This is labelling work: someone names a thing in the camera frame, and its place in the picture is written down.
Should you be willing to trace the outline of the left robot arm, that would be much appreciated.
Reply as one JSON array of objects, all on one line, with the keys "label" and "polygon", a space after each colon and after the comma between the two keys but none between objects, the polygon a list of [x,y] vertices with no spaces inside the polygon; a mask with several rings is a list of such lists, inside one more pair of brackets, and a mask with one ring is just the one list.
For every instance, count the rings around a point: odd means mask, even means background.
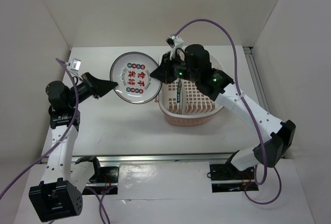
[{"label": "left robot arm", "polygon": [[89,97],[103,97],[117,85],[88,72],[82,74],[81,83],[72,88],[61,81],[47,85],[53,151],[48,155],[40,183],[31,187],[28,194],[41,222],[79,216],[86,184],[101,178],[102,169],[96,156],[81,157],[75,164],[71,163],[80,126],[78,104]]}]

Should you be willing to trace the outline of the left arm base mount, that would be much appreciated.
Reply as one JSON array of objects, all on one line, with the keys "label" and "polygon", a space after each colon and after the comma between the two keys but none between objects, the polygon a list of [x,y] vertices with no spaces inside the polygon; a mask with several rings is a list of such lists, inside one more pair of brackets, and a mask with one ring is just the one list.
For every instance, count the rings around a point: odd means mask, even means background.
[{"label": "left arm base mount", "polygon": [[102,166],[98,177],[93,177],[87,183],[87,187],[93,189],[99,195],[118,194],[119,166]]}]

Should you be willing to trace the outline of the plate with red characters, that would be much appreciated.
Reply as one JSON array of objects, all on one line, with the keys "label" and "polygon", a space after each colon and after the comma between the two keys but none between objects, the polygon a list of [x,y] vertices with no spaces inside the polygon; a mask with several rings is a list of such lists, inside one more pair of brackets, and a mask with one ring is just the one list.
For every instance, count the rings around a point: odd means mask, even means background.
[{"label": "plate with red characters", "polygon": [[151,77],[158,63],[141,52],[120,55],[110,69],[110,80],[118,86],[117,96],[132,104],[144,104],[154,100],[161,91],[162,83]]}]

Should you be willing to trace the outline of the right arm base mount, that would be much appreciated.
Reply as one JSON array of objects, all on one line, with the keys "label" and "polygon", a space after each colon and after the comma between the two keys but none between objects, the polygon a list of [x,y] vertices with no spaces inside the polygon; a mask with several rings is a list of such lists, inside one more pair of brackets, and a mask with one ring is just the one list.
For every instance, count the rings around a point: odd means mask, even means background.
[{"label": "right arm base mount", "polygon": [[258,191],[254,181],[254,167],[245,171],[230,169],[226,164],[211,164],[207,177],[211,180],[212,193]]}]

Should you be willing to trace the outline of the plate with dark blue rim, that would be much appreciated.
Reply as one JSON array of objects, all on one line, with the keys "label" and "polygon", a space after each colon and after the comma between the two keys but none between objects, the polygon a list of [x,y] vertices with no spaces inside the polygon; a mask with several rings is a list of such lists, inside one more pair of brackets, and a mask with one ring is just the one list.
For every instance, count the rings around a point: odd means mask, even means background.
[{"label": "plate with dark blue rim", "polygon": [[176,114],[182,114],[183,112],[183,104],[182,104],[182,80],[179,79],[177,82],[177,89],[176,89],[176,106],[177,106],[177,112]]}]

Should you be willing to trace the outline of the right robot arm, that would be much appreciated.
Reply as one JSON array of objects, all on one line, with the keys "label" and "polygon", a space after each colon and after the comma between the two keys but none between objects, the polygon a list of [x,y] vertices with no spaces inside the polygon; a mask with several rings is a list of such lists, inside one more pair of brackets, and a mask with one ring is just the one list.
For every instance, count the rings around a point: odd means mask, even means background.
[{"label": "right robot arm", "polygon": [[259,164],[275,167],[292,145],[296,125],[271,115],[246,96],[229,75],[212,66],[210,54],[202,45],[189,45],[179,51],[184,58],[176,50],[164,54],[151,77],[164,84],[176,79],[194,82],[201,94],[227,108],[258,135],[257,146],[237,151],[228,159],[227,175],[238,178],[244,170]]}]

